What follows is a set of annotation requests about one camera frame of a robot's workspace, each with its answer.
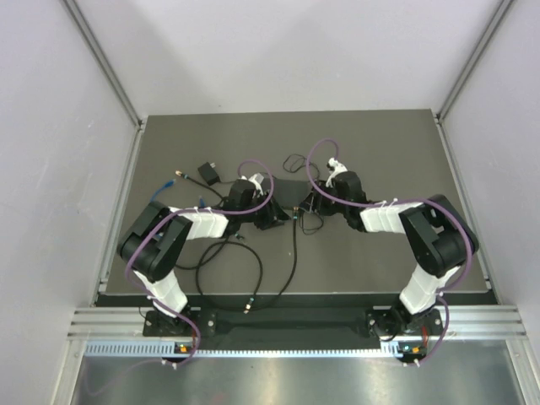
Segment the black network switch box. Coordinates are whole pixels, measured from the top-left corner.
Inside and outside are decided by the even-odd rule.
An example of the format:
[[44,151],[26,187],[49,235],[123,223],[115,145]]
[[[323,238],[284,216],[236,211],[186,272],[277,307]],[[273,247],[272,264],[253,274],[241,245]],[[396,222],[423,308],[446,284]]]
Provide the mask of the black network switch box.
[[311,192],[311,186],[306,181],[275,179],[273,183],[273,198],[283,209],[299,206]]

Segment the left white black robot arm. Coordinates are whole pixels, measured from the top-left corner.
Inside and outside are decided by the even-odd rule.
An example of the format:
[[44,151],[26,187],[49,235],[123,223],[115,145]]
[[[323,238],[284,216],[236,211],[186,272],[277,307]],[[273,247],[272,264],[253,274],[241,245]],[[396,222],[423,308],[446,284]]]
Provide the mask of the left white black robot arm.
[[250,205],[222,208],[174,208],[152,201],[117,243],[116,253],[140,280],[162,324],[171,333],[186,332],[192,322],[174,267],[189,240],[223,239],[245,224],[268,230],[289,220],[278,202],[262,195]]

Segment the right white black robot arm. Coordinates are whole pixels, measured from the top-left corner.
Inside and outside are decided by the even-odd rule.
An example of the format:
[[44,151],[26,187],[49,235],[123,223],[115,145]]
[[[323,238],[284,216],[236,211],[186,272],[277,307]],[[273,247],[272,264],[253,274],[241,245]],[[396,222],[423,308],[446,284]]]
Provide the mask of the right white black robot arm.
[[400,332],[414,333],[424,324],[424,315],[450,288],[451,277],[460,267],[470,268],[479,248],[478,238],[443,195],[420,201],[356,202],[339,193],[344,190],[341,186],[314,186],[301,206],[322,217],[339,213],[359,232],[407,237],[416,266],[390,313]]

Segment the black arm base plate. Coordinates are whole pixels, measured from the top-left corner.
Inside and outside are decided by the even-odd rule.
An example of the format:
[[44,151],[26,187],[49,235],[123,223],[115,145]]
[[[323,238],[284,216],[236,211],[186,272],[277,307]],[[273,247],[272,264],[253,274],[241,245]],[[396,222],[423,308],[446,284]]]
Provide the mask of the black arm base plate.
[[186,316],[198,327],[203,338],[229,337],[234,332],[350,332],[360,338],[390,338],[400,335],[435,336],[442,332],[442,315],[427,310],[406,316],[396,310],[374,307],[274,308],[247,314],[228,310],[189,310]]

